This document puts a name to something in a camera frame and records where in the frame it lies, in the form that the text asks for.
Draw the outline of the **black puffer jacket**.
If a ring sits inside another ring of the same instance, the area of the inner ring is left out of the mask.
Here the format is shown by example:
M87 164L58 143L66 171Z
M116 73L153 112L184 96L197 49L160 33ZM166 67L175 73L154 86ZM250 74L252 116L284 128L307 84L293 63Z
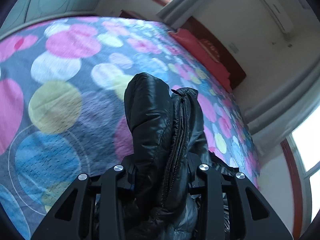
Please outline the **black puffer jacket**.
M170 91L161 79L139 73L127 85L124 106L132 134L133 188L120 194L121 235L126 239L198 239L205 224L205 198L191 195L194 156L220 174L227 166L208 150L203 113L192 88Z

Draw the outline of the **colourful dotted bedspread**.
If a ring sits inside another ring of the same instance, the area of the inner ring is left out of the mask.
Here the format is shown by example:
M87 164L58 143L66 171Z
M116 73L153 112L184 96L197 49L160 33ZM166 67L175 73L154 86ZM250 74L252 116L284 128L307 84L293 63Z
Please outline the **colourful dotted bedspread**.
M133 152L124 92L146 72L199 92L208 147L257 182L260 167L240 109L210 72L157 22L71 17L1 42L1 205L29 239L80 173Z

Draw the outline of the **dark wooden headboard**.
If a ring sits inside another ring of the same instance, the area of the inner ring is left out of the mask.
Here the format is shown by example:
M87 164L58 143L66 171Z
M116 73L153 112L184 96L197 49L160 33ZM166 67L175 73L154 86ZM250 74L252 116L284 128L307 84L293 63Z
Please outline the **dark wooden headboard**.
M193 16L187 19L182 28L190 31L200 41L200 45L213 55L214 60L225 66L230 73L231 89L235 90L247 75L227 48Z

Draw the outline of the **red blanket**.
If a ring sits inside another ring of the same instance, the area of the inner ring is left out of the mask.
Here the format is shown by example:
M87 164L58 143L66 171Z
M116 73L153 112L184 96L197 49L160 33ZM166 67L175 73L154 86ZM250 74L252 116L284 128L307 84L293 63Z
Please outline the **red blanket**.
M212 74L222 87L229 93L232 92L229 80L230 73L221 62L217 62L204 49L200 40L198 40L191 32L186 29L178 29L178 31L169 31L168 34L174 38L181 46L183 46L197 61L199 61Z

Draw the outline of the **red embroidered pillow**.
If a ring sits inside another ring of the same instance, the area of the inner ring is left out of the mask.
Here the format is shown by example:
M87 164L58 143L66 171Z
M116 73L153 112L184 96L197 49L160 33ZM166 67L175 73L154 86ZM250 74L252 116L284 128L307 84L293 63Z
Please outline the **red embroidered pillow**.
M217 48L212 44L212 42L201 39L199 40L200 46L208 53L208 55L217 63L220 63L220 54Z

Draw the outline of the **red wooden nightstand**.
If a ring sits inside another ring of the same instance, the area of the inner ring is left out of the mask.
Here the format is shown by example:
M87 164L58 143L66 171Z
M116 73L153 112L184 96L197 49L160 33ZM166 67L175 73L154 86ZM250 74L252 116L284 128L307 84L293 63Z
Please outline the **red wooden nightstand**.
M121 10L119 17L145 20L145 18L142 15L140 15L139 13L134 12L134 11L129 11L129 10Z

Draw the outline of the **grey curtain beside headboard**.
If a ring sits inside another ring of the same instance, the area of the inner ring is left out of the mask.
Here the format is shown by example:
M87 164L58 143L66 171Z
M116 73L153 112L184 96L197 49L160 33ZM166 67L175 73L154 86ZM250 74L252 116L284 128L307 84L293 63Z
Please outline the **grey curtain beside headboard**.
M205 0L172 0L156 16L172 29L180 28Z

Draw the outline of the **white air conditioner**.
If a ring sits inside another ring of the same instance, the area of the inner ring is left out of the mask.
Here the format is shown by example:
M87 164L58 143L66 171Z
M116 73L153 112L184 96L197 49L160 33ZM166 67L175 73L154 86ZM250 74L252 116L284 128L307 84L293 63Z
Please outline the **white air conditioner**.
M275 20L279 29L284 34L289 34L294 28L294 25L278 0L261 0L261 2L267 7L271 16Z

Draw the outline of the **grey curtain right wall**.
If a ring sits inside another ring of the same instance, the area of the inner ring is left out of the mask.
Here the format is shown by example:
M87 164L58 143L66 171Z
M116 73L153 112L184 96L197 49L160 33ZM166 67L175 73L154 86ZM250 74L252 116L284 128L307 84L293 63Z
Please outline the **grey curtain right wall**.
M319 106L319 62L245 111L254 144L273 148Z

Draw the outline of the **right wall window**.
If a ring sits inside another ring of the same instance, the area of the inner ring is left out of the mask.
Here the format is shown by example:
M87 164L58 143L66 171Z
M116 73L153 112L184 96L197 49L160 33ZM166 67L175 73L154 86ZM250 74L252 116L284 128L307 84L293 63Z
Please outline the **right wall window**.
M293 192L294 239L319 239L319 112L281 143Z

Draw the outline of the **white wall socket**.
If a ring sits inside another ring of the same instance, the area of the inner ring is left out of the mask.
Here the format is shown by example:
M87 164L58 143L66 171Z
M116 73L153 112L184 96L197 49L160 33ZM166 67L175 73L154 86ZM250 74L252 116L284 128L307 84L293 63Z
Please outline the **white wall socket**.
M237 54L239 52L238 47L234 43L230 43L228 46L233 53Z

